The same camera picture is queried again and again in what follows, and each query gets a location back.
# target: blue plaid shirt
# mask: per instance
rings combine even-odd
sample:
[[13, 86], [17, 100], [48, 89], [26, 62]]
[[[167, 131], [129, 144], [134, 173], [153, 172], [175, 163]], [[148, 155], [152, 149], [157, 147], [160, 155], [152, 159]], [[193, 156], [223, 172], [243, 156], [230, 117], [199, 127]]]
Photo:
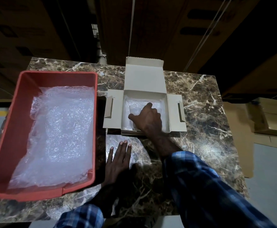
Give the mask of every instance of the blue plaid shirt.
[[[167, 157], [163, 179], [184, 227], [276, 227], [191, 152], [179, 151]], [[85, 204], [63, 213], [55, 228], [100, 228], [103, 222], [101, 210]]]

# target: marble countertop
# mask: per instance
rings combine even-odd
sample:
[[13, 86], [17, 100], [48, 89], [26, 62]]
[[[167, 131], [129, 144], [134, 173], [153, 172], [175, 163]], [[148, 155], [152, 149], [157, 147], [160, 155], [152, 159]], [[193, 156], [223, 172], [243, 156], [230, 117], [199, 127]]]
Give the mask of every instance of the marble countertop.
[[[93, 71], [98, 73], [99, 101], [107, 89], [124, 88], [125, 67], [83, 62], [32, 58], [28, 70]], [[208, 163], [237, 192], [248, 197], [237, 150], [224, 112], [214, 76], [164, 71], [167, 92], [181, 94], [187, 132], [171, 133], [184, 150], [191, 151]], [[102, 126], [97, 132], [96, 182], [86, 189], [59, 198], [34, 202], [0, 199], [0, 222], [31, 222], [58, 219], [61, 213], [89, 201], [100, 189], [108, 149], [127, 139], [133, 144], [131, 181], [122, 191], [113, 217], [177, 215], [176, 207], [165, 192], [162, 165], [148, 139], [107, 134]]]

